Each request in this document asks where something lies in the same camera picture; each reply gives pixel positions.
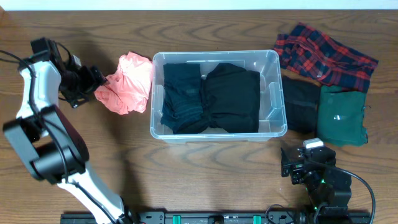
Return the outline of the pink garment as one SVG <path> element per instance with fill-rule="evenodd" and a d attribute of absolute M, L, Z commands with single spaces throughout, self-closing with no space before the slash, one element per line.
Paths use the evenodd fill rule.
<path fill-rule="evenodd" d="M 117 70 L 106 76 L 106 84 L 97 88 L 95 97 L 114 113 L 143 113 L 147 107 L 153 77 L 152 61 L 129 52 L 120 56 Z"/>

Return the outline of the green garment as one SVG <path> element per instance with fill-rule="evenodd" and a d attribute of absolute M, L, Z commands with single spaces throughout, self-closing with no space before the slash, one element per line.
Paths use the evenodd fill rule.
<path fill-rule="evenodd" d="M 322 86 L 318 105 L 317 137 L 336 146 L 362 146 L 368 142 L 363 126 L 366 94 Z"/>

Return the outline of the large black garment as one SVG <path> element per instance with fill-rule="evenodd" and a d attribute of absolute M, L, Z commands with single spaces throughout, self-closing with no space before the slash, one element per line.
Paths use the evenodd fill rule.
<path fill-rule="evenodd" d="M 203 112 L 174 130 L 199 134 L 208 128 L 227 133 L 256 133 L 259 129 L 260 73 L 219 63 L 201 82 Z"/>

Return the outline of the dark navy garment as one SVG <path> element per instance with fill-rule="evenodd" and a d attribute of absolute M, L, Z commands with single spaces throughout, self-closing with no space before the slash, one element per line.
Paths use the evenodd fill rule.
<path fill-rule="evenodd" d="M 201 71 L 197 63 L 167 63 L 164 69 L 164 102 L 160 123 L 174 134 L 198 134 L 203 114 Z"/>

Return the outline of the red plaid flannel garment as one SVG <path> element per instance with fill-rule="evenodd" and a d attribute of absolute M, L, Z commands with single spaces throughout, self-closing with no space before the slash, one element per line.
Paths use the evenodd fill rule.
<path fill-rule="evenodd" d="M 274 51 L 280 67 L 327 86 L 367 93 L 379 61 L 306 24 L 278 34 Z"/>

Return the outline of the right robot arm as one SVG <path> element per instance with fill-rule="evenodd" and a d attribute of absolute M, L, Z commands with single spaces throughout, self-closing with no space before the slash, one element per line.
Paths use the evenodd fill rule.
<path fill-rule="evenodd" d="M 351 176 L 336 169 L 336 152 L 326 146 L 281 150 L 281 176 L 303 184 L 320 215 L 342 217 L 352 196 Z"/>

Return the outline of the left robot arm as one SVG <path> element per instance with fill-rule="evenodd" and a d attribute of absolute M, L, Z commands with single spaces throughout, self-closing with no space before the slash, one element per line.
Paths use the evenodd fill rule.
<path fill-rule="evenodd" d="M 3 125 L 3 133 L 30 175 L 46 180 L 76 197 L 96 223 L 139 223 L 124 200 L 96 175 L 88 148 L 58 107 L 66 101 L 77 108 L 106 82 L 96 66 L 87 67 L 61 44 L 40 38 L 31 41 L 33 54 L 16 58 L 24 79 L 24 94 L 16 118 Z"/>

